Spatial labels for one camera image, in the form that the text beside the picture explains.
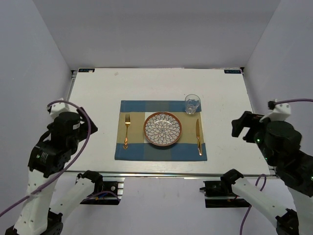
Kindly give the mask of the blue beige placemat cloth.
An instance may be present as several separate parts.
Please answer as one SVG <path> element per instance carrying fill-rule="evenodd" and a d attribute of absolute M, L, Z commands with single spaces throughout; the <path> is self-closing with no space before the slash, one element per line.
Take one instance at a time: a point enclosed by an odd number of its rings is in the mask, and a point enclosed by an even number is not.
<path fill-rule="evenodd" d="M 173 145 L 161 147 L 149 143 L 143 132 L 143 124 L 148 116 L 157 112 L 174 114 L 182 125 L 182 134 Z M 128 128 L 128 148 L 123 149 L 126 126 L 125 114 L 130 114 Z M 202 156 L 198 153 L 196 121 L 200 122 Z M 201 106 L 189 115 L 185 112 L 184 101 L 122 100 L 115 148 L 115 160 L 157 161 L 157 162 L 201 162 L 207 161 L 206 146 L 201 123 Z"/>

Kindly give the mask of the floral patterned ceramic bowl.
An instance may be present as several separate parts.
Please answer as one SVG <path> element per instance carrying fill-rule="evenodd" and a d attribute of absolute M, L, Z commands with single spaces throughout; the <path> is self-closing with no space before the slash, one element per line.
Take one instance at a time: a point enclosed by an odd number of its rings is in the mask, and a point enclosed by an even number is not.
<path fill-rule="evenodd" d="M 182 125 L 174 114 L 157 112 L 146 118 L 143 124 L 143 132 L 149 143 L 166 147 L 179 140 L 182 134 Z"/>

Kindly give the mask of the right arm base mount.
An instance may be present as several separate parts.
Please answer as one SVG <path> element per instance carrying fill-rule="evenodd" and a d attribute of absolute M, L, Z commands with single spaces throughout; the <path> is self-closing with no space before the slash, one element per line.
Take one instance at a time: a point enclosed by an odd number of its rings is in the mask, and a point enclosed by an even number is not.
<path fill-rule="evenodd" d="M 250 206 L 245 199 L 228 191 L 222 181 L 204 181 L 199 190 L 204 193 L 206 208 L 248 208 Z"/>

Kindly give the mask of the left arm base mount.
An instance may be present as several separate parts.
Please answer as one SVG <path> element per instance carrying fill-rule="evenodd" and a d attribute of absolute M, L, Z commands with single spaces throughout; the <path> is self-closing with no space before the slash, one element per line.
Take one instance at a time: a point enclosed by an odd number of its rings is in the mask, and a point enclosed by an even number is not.
<path fill-rule="evenodd" d="M 79 173 L 75 183 L 81 178 L 88 178 L 94 184 L 93 192 L 81 202 L 81 205 L 119 205 L 123 190 L 121 181 L 104 179 L 102 174 L 95 171 Z"/>

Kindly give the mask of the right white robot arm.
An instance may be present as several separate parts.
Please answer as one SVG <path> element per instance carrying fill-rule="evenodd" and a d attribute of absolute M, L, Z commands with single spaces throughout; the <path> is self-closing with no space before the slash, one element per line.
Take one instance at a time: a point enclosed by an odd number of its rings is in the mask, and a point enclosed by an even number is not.
<path fill-rule="evenodd" d="M 244 128 L 247 143 L 254 143 L 281 182 L 271 183 L 267 192 L 231 169 L 221 176 L 221 190 L 237 195 L 261 213 L 278 235 L 313 233 L 313 158 L 300 149 L 302 135 L 284 120 L 271 120 L 245 111 L 231 122 L 233 137 Z"/>

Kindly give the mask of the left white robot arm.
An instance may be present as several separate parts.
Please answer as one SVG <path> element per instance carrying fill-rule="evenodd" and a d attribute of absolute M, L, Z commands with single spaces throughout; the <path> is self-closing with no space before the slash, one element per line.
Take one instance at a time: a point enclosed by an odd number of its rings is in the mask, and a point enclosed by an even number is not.
<path fill-rule="evenodd" d="M 87 141 L 98 128 L 84 108 L 76 112 L 60 111 L 33 147 L 28 162 L 28 186 L 21 200 L 22 211 L 7 235 L 59 235 L 65 218 L 88 196 L 103 191 L 103 177 L 86 171 L 59 202 L 51 205 L 58 178 L 71 156 L 81 153 L 81 141 Z"/>

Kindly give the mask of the clear drinking glass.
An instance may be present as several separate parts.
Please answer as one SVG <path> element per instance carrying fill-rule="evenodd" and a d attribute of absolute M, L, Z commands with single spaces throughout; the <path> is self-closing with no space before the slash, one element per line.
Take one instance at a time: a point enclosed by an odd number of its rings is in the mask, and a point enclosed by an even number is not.
<path fill-rule="evenodd" d="M 185 97 L 185 112 L 189 115 L 194 114 L 200 106 L 201 100 L 195 94 L 189 94 Z"/>

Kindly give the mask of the gold knife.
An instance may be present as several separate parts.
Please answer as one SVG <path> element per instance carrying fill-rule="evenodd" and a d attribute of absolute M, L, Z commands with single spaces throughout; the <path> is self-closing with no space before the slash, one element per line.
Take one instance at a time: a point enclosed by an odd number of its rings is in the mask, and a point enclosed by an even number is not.
<path fill-rule="evenodd" d="M 196 138 L 197 138 L 197 146 L 198 146 L 198 153 L 202 156 L 202 145 L 201 145 L 201 135 L 200 135 L 200 122 L 199 119 L 196 121 Z"/>

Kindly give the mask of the gold fork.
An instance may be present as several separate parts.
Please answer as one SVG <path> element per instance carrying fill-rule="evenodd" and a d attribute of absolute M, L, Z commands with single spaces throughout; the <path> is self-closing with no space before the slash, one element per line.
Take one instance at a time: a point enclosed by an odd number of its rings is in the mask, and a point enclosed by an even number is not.
<path fill-rule="evenodd" d="M 131 125 L 130 114 L 125 114 L 126 134 L 125 134 L 123 149 L 127 149 L 128 148 L 128 128 L 129 128 L 130 125 Z"/>

